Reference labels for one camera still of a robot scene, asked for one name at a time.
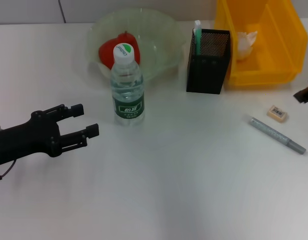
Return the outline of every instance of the pen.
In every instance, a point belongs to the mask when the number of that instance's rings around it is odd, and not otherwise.
[[[269,135],[271,138],[277,140],[281,144],[284,144],[285,146],[289,147],[290,149],[294,150],[295,152],[299,154],[304,154],[306,152],[306,149],[302,146],[298,145],[288,137],[284,136],[280,132],[272,129],[271,127],[267,126],[266,124],[262,123],[260,120],[257,120],[256,118],[251,118],[249,120],[249,124],[252,125],[254,128],[262,131],[263,133]]]
[[[202,38],[202,26],[201,26],[200,20],[195,21],[194,34],[195,34],[195,42],[196,42],[196,55],[200,55],[200,41]]]

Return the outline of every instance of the eraser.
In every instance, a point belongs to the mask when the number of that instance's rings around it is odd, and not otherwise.
[[[279,123],[282,123],[286,120],[287,118],[287,113],[284,112],[282,109],[276,107],[276,106],[272,106],[268,112],[267,112],[267,116],[271,117],[272,119],[278,121]]]

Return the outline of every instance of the green bottle label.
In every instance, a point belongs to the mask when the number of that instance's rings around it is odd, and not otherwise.
[[[118,101],[113,97],[115,113],[123,119],[135,119],[144,111],[144,95],[132,102]]]

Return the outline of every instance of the black object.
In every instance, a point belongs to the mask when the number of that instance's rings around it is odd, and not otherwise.
[[[308,87],[294,94],[297,101],[301,103],[308,103]]]
[[[34,153],[46,153],[54,158],[64,152],[87,146],[87,138],[99,135],[98,124],[63,136],[60,135],[57,124],[63,119],[83,114],[82,104],[71,108],[62,104],[46,111],[33,112],[27,123],[0,130],[0,165],[11,161],[15,163],[16,159]]]
[[[187,66],[187,92],[220,94],[230,61],[230,32],[202,29],[200,55],[192,34]]]

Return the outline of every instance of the white wall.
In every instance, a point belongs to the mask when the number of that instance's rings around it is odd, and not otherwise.
[[[308,18],[308,0],[292,2],[298,15]],[[216,0],[61,0],[61,4],[68,23],[95,22],[105,14],[126,7],[154,8],[177,20],[212,20],[216,10]]]
[[[0,0],[0,24],[63,22],[58,0]]]

